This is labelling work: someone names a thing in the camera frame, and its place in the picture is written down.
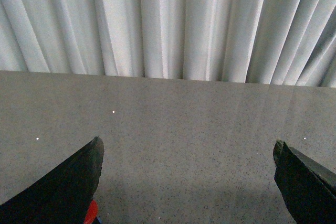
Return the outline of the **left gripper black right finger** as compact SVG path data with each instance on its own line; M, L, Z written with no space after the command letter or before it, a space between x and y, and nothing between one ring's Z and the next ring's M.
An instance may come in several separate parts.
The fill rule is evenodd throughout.
M274 180L296 223L335 223L335 173L277 140Z

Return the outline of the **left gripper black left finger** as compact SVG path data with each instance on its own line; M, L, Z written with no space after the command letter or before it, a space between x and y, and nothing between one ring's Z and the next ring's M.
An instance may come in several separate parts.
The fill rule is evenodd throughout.
M1 204L1 223L83 223L98 188L104 156L101 138Z

